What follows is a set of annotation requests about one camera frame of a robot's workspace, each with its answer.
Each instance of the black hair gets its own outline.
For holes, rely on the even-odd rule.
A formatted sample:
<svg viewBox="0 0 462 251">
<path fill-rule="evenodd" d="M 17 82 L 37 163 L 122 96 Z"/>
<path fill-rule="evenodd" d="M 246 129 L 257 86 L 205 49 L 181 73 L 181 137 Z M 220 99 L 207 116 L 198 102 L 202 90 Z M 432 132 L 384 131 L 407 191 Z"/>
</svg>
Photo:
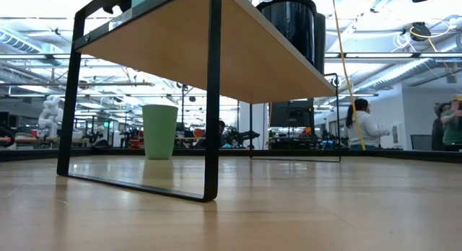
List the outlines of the black hair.
<svg viewBox="0 0 462 251">
<path fill-rule="evenodd" d="M 441 114 L 443 113 L 443 108 L 446 106 L 451 106 L 451 103 L 443 103 L 440 105 L 440 108 L 438 108 L 438 117 L 441 118 Z"/>
<path fill-rule="evenodd" d="M 354 101 L 354 106 L 356 107 L 356 111 L 366 111 L 367 107 L 369 106 L 369 102 L 364 99 L 357 99 Z M 345 125 L 347 128 L 350 128 L 353 125 L 353 105 L 348 107 Z"/>
</svg>

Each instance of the black container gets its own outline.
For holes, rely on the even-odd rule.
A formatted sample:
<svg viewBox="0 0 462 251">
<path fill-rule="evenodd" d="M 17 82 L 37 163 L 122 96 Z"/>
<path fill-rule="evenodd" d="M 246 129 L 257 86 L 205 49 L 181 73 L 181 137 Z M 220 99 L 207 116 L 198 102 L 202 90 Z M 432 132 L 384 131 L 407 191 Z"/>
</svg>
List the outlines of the black container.
<svg viewBox="0 0 462 251">
<path fill-rule="evenodd" d="M 324 75 L 326 18 L 311 0 L 273 0 L 257 9 Z"/>
</svg>

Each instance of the humanoid robot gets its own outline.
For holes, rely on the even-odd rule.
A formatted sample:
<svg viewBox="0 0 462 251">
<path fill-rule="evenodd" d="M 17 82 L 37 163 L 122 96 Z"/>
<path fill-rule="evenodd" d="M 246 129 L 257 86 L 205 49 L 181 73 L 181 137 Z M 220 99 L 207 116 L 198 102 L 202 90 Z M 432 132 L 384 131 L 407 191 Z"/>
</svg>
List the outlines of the humanoid robot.
<svg viewBox="0 0 462 251">
<path fill-rule="evenodd" d="M 38 117 L 38 127 L 44 129 L 48 127 L 47 136 L 55 137 L 58 131 L 58 122 L 63 121 L 63 109 L 58 107 L 61 98 L 58 96 L 48 96 L 43 102 L 43 111 Z"/>
</svg>

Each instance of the green cup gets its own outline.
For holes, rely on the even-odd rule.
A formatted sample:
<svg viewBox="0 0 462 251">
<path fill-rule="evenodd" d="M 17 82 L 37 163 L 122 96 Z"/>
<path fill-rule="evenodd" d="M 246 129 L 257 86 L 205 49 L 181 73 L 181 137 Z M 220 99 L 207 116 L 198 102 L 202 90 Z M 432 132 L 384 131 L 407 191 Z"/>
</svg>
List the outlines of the green cup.
<svg viewBox="0 0 462 251">
<path fill-rule="evenodd" d="M 144 153 L 147 159 L 172 157 L 177 115 L 177 107 L 143 106 Z"/>
</svg>

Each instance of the wooden floor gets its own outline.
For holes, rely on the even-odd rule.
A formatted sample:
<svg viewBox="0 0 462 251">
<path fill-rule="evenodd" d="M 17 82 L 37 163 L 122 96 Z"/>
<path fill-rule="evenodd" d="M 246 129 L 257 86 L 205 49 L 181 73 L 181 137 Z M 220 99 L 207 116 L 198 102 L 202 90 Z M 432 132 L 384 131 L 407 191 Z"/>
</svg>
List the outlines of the wooden floor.
<svg viewBox="0 0 462 251">
<path fill-rule="evenodd" d="M 203 187 L 201 159 L 157 165 L 141 157 L 79 157 L 71 171 Z M 223 158 L 214 203 L 57 177 L 55 169 L 55 159 L 0 163 L 1 251 L 461 250 L 459 164 Z"/>
</svg>

